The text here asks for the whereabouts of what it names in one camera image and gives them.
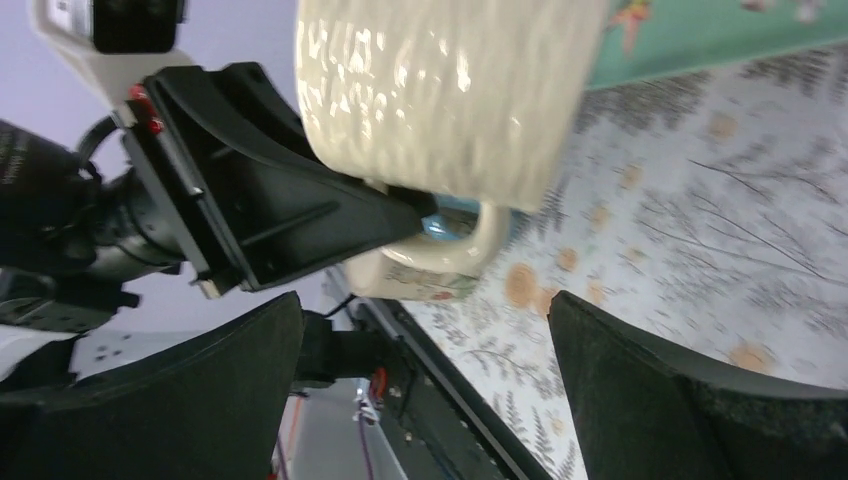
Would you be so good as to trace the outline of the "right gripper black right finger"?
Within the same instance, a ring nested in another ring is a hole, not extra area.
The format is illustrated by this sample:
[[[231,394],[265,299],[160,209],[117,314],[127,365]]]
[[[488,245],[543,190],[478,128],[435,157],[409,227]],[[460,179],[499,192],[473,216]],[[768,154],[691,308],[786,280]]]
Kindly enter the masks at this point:
[[[562,291],[549,326],[591,479],[843,479],[847,394],[755,373]]]

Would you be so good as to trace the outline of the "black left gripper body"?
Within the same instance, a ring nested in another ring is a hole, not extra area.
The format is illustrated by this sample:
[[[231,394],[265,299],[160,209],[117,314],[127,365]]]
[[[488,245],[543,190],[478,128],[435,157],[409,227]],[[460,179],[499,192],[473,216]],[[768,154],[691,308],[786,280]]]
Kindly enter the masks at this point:
[[[139,295],[126,283],[177,275],[184,257],[135,170],[106,181],[92,157],[102,119],[76,149],[1,123],[1,322],[87,332]]]

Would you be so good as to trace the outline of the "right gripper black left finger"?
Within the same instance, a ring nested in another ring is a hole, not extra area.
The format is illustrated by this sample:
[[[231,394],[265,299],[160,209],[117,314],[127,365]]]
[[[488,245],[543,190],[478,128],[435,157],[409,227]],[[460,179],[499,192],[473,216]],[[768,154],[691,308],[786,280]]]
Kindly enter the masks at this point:
[[[285,293],[129,365],[78,379],[76,339],[1,383],[5,479],[263,479],[304,333]]]

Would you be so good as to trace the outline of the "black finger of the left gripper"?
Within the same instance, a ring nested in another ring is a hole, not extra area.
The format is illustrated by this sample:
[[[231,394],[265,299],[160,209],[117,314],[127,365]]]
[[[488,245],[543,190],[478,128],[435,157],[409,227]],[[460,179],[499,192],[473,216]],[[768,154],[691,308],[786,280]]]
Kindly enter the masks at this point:
[[[255,62],[172,66],[133,85],[123,143],[210,298],[276,287],[422,232],[431,194],[321,163]]]

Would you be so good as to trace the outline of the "beige cartoon print mug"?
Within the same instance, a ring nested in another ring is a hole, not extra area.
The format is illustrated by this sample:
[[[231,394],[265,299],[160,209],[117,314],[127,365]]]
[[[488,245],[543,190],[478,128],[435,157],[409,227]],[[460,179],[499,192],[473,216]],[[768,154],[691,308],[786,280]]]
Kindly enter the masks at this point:
[[[468,296],[479,278],[459,273],[438,273],[405,266],[380,252],[369,252],[344,263],[352,293],[399,301],[438,302]]]

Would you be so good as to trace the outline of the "blue butterfly mug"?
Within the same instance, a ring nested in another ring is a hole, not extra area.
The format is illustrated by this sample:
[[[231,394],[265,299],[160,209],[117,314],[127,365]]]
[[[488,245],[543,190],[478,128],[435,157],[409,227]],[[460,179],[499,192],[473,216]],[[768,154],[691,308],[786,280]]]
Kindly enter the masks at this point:
[[[437,195],[437,212],[422,219],[423,231],[429,236],[452,241],[468,236],[475,228],[479,204],[476,201]]]

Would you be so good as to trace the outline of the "cream yellow mug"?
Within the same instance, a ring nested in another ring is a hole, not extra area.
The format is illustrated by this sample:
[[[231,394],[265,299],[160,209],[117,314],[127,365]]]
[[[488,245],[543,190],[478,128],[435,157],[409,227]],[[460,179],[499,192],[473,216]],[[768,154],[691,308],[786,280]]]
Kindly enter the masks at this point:
[[[295,71],[309,144],[353,177],[476,200],[467,237],[384,249],[476,275],[510,213],[538,210],[601,44],[605,1],[303,1]]]

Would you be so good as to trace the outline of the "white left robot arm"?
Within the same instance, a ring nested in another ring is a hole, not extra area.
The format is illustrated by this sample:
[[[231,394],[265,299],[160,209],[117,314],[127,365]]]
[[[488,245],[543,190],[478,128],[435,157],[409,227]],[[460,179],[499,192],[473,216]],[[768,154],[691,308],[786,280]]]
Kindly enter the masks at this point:
[[[431,194],[331,170],[256,63],[122,87],[75,149],[1,125],[1,376],[74,380],[75,344],[183,264],[211,298],[276,287],[412,237]]]

